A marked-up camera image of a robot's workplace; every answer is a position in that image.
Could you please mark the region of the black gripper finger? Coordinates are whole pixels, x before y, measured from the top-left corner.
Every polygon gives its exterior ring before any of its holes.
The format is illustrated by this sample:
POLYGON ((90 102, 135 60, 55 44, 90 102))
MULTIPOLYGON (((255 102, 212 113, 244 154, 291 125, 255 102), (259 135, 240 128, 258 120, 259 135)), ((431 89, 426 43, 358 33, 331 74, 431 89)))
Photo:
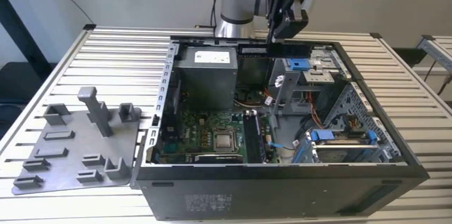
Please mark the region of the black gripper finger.
POLYGON ((292 21, 294 0, 267 0, 268 37, 267 42, 288 38, 288 27, 292 21))

